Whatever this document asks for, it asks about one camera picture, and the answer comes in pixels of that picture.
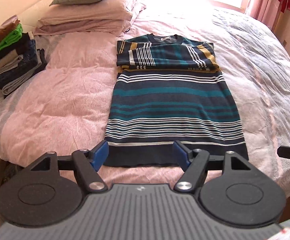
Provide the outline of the striped knit sweater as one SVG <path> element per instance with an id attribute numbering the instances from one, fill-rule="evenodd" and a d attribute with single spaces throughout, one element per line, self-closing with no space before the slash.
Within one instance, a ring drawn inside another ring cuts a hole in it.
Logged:
<path id="1" fill-rule="evenodd" d="M 174 141 L 248 157 L 242 123 L 210 42 L 146 34 L 116 43 L 105 139 L 111 167 L 175 166 Z"/>

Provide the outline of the pink grey bed duvet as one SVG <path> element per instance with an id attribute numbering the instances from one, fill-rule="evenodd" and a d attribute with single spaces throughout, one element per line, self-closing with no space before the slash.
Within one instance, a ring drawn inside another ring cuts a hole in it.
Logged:
<path id="1" fill-rule="evenodd" d="M 27 166 L 107 140 L 107 183 L 171 183 L 180 140 L 236 151 L 290 196 L 290 56 L 261 22 L 223 8 L 202 16 L 147 0 L 127 33 L 36 36 L 46 68 L 0 90 L 0 158 Z"/>

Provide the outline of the stack of folded clothes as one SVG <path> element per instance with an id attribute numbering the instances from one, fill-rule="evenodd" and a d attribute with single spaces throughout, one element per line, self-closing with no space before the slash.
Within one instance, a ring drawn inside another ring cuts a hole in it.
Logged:
<path id="1" fill-rule="evenodd" d="M 0 26 L 0 90 L 9 96 L 30 78 L 45 70 L 45 51 L 32 33 L 23 31 L 16 15 Z"/>

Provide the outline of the lower pink pillow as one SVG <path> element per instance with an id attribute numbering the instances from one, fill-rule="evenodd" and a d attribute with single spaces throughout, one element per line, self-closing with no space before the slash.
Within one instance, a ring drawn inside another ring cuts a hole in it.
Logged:
<path id="1" fill-rule="evenodd" d="M 73 32 L 102 32 L 119 36 L 126 32 L 135 20 L 84 20 L 77 22 L 67 22 L 56 25 L 43 25 L 36 27 L 33 31 L 34 35 L 51 36 L 61 35 Z"/>

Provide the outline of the pink pillow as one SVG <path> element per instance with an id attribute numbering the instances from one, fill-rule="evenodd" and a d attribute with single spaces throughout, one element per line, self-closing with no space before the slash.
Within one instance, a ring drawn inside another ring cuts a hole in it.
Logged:
<path id="1" fill-rule="evenodd" d="M 119 36 L 126 32 L 135 20 L 84 20 L 77 22 L 67 22 L 56 25 L 43 25 L 36 27 L 33 31 L 34 35 L 51 36 L 61 35 L 73 32 L 102 32 Z"/>
<path id="2" fill-rule="evenodd" d="M 93 4 L 52 5 L 38 20 L 37 26 L 84 20 L 131 21 L 145 8 L 143 0 L 101 0 Z"/>

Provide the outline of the pink window curtain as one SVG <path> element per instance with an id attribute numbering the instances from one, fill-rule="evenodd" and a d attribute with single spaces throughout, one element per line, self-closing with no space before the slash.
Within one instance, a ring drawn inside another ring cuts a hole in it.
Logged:
<path id="1" fill-rule="evenodd" d="M 262 22 L 271 31 L 274 31 L 280 9 L 281 3 L 279 0 L 247 0 L 245 14 Z"/>

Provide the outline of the upper pink pillow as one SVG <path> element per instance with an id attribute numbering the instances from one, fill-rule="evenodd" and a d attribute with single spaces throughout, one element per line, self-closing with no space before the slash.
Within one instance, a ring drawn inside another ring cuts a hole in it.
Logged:
<path id="1" fill-rule="evenodd" d="M 143 0 L 101 0 L 93 4 L 52 5 L 38 20 L 37 26 L 84 20 L 131 21 L 145 8 Z"/>

